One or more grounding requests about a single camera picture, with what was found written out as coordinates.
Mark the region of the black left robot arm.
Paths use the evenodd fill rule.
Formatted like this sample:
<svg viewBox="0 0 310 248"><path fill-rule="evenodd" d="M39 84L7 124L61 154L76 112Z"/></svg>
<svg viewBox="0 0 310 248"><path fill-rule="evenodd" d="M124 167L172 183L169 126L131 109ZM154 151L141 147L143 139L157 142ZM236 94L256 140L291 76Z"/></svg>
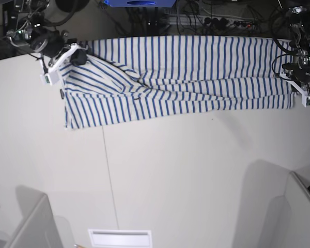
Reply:
<svg viewBox="0 0 310 248"><path fill-rule="evenodd" d="M278 1L280 10L270 18L269 28L272 39L277 46L287 55L296 58L295 63L282 65L288 73L289 80L298 86L310 83L310 1ZM283 18L291 32L291 43L289 50L279 44L272 26L274 22Z"/></svg>

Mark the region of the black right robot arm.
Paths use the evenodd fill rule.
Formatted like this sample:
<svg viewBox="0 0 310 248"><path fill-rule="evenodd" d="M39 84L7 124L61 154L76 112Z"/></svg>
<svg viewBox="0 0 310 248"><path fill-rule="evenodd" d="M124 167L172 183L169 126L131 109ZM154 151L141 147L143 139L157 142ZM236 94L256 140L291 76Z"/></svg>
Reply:
<svg viewBox="0 0 310 248"><path fill-rule="evenodd" d="M50 21L45 10L50 1L13 1L10 23L4 28L1 41L16 50L28 47L39 53L37 60L50 59L48 66L53 67L58 59L70 49L75 39L68 39L69 32L57 28L66 24L75 13L86 7L88 1L55 1L56 7L67 15L60 21Z"/></svg>

